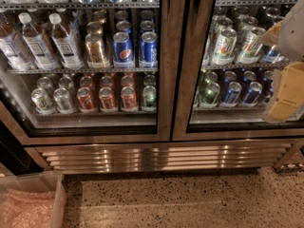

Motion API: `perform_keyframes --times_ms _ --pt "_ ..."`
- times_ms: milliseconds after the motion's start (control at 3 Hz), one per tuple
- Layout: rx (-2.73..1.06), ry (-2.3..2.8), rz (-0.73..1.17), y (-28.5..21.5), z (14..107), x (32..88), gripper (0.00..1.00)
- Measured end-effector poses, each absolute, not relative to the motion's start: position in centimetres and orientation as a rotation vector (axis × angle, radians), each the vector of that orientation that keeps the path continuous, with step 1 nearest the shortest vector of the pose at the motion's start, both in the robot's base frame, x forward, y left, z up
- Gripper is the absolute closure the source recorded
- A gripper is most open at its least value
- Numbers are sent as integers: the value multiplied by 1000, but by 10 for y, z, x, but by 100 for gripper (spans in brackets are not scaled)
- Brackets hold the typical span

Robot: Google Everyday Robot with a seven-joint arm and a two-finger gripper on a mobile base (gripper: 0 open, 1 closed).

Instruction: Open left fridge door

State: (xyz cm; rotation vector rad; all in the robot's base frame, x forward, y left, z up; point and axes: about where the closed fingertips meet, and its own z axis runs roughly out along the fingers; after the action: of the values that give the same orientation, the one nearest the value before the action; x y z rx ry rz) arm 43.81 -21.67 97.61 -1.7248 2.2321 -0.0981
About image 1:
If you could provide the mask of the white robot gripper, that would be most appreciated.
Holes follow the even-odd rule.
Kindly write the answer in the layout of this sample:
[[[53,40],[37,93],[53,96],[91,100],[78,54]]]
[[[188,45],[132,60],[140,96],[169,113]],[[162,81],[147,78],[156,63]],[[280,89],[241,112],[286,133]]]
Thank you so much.
[[[264,46],[278,43],[279,51],[291,61],[304,61],[304,0],[298,0],[285,16],[262,36]],[[273,96],[263,112],[266,123],[284,123],[304,105],[304,63],[291,62],[274,70]]]

